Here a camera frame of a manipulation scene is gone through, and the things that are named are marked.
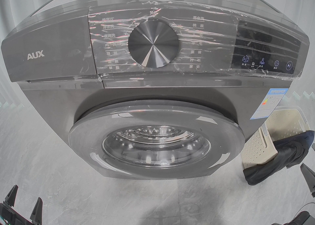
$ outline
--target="white plastic basket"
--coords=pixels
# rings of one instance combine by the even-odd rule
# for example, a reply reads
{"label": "white plastic basket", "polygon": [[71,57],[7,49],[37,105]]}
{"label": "white plastic basket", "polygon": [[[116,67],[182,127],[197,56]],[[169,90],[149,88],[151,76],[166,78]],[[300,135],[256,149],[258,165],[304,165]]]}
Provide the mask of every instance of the white plastic basket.
{"label": "white plastic basket", "polygon": [[273,141],[309,130],[300,107],[278,106],[246,142],[242,152],[244,168],[265,164],[277,155]]}

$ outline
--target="round door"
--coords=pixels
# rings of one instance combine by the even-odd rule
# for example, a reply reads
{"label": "round door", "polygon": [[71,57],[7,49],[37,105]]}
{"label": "round door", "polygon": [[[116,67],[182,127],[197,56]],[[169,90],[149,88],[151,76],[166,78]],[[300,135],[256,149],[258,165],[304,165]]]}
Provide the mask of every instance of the round door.
{"label": "round door", "polygon": [[210,108],[139,100],[89,113],[73,125],[69,144],[98,171],[175,179],[210,175],[241,152],[245,138],[235,122]]}

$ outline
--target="gray washing machine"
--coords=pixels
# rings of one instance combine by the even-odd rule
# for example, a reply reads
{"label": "gray washing machine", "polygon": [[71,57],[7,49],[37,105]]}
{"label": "gray washing machine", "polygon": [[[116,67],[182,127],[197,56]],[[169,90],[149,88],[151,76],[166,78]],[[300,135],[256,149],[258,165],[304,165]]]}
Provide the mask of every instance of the gray washing machine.
{"label": "gray washing machine", "polygon": [[59,137],[129,179],[206,176],[233,160],[308,48],[262,0],[51,0],[1,46]]}

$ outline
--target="control panel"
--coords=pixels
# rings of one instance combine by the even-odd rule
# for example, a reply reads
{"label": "control panel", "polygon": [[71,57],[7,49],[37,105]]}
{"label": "control panel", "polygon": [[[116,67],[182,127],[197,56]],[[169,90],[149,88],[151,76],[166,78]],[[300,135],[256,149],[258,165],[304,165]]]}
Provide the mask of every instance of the control panel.
{"label": "control panel", "polygon": [[279,30],[240,21],[231,68],[293,74],[300,45]]}
{"label": "control panel", "polygon": [[91,7],[97,73],[293,74],[301,42],[271,23],[220,7],[173,1]]}
{"label": "control panel", "polygon": [[228,11],[184,2],[132,2],[92,7],[88,18],[99,74],[230,69],[237,19]]}

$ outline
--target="silver dial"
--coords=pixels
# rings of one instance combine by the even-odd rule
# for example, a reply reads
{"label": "silver dial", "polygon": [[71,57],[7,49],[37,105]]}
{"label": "silver dial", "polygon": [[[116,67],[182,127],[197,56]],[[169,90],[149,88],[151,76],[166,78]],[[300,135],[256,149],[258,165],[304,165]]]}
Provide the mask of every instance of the silver dial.
{"label": "silver dial", "polygon": [[133,29],[128,39],[128,49],[132,58],[139,64],[161,67],[176,57],[179,40],[168,24],[151,19]]}

